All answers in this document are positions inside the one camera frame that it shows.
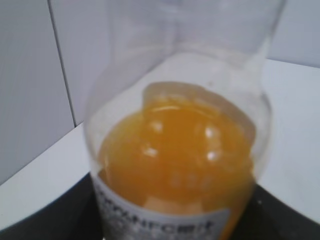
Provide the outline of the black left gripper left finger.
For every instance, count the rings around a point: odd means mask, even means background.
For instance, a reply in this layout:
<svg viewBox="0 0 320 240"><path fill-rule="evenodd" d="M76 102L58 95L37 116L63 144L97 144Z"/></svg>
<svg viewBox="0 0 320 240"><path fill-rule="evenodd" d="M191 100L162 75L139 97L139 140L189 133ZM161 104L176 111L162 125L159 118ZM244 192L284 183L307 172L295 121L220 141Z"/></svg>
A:
<svg viewBox="0 0 320 240"><path fill-rule="evenodd" d="M55 201L0 231L2 240L101 240L92 180L84 176Z"/></svg>

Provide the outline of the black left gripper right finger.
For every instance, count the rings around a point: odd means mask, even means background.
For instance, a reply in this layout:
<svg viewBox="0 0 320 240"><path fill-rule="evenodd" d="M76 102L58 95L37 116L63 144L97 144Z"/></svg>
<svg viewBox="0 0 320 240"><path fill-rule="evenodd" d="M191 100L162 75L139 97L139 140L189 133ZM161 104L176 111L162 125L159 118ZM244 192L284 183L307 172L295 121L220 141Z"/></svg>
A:
<svg viewBox="0 0 320 240"><path fill-rule="evenodd" d="M318 240L320 225L257 185L232 240Z"/></svg>

